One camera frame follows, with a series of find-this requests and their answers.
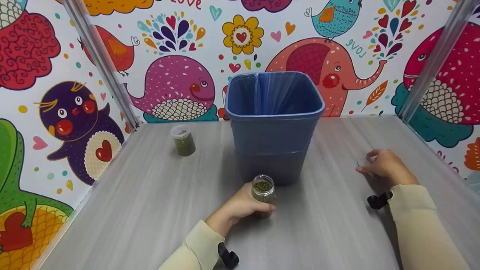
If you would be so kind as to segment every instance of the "blue trash bin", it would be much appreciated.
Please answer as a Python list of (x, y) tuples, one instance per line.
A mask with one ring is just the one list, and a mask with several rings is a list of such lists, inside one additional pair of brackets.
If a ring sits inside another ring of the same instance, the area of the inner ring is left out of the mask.
[(230, 80), (225, 109), (246, 181), (271, 176), (275, 185), (297, 181), (324, 101), (300, 72), (240, 74)]

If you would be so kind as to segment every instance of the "left hand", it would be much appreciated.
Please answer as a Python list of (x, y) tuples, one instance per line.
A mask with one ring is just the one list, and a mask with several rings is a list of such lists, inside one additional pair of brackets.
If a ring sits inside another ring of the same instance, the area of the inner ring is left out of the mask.
[(259, 202), (252, 196), (252, 183), (244, 184), (222, 207), (210, 215), (205, 223), (225, 237), (231, 226), (254, 212), (275, 211), (272, 204)]

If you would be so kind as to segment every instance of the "table surface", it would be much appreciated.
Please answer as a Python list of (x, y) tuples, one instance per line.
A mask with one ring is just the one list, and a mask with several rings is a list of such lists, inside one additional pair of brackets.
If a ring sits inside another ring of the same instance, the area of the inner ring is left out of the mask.
[[(45, 270), (156, 270), (242, 185), (228, 122), (189, 124), (197, 146), (176, 154), (172, 124), (142, 125), (93, 187), (91, 197), (42, 266)], [(480, 197), (396, 117), (322, 118), (301, 179), (276, 189), (270, 219), (230, 232), (238, 270), (401, 269), (395, 225), (372, 210), (355, 172), (372, 148), (393, 149), (426, 186), (472, 269), (480, 265)]]

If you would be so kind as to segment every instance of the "beige sleeve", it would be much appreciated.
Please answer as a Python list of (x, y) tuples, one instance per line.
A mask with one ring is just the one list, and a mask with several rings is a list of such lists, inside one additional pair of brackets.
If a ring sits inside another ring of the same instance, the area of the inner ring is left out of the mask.
[(388, 200), (404, 270), (468, 270), (425, 187), (396, 185)]
[(220, 258), (218, 244), (224, 241), (204, 221), (199, 221), (158, 270), (212, 270)]

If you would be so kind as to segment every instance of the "orange bird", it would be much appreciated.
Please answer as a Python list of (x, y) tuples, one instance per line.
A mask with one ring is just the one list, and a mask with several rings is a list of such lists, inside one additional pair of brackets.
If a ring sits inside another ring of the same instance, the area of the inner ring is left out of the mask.
[[(102, 38), (103, 45), (105, 45), (105, 47), (107, 48), (108, 54), (110, 55), (110, 58), (112, 59), (112, 62), (117, 72), (120, 73), (122, 76), (128, 76), (128, 73), (125, 71), (132, 66), (133, 59), (135, 58), (135, 50), (133, 49), (133, 47), (138, 46), (140, 44), (140, 41), (138, 41), (136, 37), (130, 37), (132, 45), (127, 46), (102, 27), (96, 25), (96, 29), (100, 34), (100, 37)], [(90, 55), (90, 52), (87, 50), (87, 48), (85, 48), (84, 43), (81, 40), (79, 40), (78, 42), (80, 42), (80, 46), (82, 47), (82, 50), (85, 52), (90, 62), (95, 65), (92, 56)]]

